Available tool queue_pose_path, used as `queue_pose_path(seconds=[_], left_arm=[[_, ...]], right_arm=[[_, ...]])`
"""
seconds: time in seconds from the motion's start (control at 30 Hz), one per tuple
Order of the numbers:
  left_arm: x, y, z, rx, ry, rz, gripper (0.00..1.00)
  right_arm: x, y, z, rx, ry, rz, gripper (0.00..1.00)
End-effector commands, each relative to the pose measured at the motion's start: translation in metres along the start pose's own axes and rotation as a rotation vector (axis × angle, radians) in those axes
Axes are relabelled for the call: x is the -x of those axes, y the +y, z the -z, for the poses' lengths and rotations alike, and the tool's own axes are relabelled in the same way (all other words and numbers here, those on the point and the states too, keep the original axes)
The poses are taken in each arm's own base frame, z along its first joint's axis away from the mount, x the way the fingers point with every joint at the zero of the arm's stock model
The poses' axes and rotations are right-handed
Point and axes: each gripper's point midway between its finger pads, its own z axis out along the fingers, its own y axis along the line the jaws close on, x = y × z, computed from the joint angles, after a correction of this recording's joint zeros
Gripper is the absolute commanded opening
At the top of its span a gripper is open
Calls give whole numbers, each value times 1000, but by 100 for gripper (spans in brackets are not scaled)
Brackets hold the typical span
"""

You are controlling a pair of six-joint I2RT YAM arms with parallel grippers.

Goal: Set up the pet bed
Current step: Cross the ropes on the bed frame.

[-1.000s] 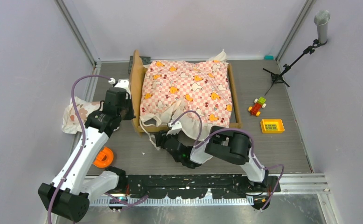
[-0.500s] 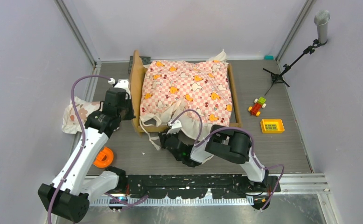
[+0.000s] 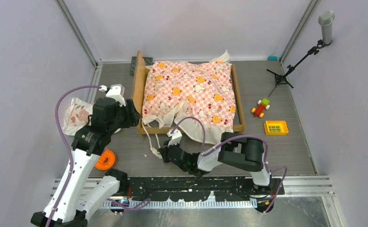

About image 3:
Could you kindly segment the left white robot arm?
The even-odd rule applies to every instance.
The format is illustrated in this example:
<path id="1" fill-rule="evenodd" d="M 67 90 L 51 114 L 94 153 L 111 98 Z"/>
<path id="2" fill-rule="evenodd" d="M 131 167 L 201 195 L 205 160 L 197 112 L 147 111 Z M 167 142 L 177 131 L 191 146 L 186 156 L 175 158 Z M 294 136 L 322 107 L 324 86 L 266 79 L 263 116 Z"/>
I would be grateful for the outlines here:
<path id="1" fill-rule="evenodd" d="M 125 195 L 129 188 L 127 173 L 114 168 L 85 196 L 81 194 L 111 136 L 118 129 L 137 126 L 139 121 L 140 114 L 131 99 L 123 102 L 110 97 L 98 99 L 88 123 L 74 136 L 70 160 L 55 194 L 43 211 L 32 215 L 31 223 L 37 227 L 85 227 L 110 196 Z"/>

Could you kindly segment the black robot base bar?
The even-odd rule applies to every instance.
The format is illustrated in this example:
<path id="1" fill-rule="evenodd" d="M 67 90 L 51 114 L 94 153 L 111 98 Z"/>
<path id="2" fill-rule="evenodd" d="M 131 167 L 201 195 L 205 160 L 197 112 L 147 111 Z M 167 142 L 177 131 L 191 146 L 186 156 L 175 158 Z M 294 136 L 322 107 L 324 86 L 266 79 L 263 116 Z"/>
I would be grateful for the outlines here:
<path id="1" fill-rule="evenodd" d="M 251 177 L 129 177 L 116 196 L 123 196 L 132 202 L 149 199 L 153 202 L 188 202 L 201 208 L 212 199 L 219 204 L 226 202 L 256 202 L 259 212 L 269 212 L 273 198 L 285 193 L 282 180 L 271 179 L 268 186 L 258 186 Z"/>

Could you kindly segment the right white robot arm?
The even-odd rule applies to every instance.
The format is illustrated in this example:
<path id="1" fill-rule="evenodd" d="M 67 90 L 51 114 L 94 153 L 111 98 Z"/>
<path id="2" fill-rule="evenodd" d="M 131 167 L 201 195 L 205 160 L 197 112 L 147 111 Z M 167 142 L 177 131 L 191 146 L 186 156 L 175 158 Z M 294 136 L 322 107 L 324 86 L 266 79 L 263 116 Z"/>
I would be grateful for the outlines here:
<path id="1" fill-rule="evenodd" d="M 272 188 L 271 172 L 268 169 L 268 144 L 261 138 L 233 132 L 224 132 L 221 141 L 210 149 L 188 153 L 181 149 L 182 134 L 178 130 L 167 133 L 169 140 L 158 149 L 164 163 L 173 163 L 183 172 L 201 177 L 215 167 L 225 164 L 250 173 L 253 186 L 259 194 Z"/>

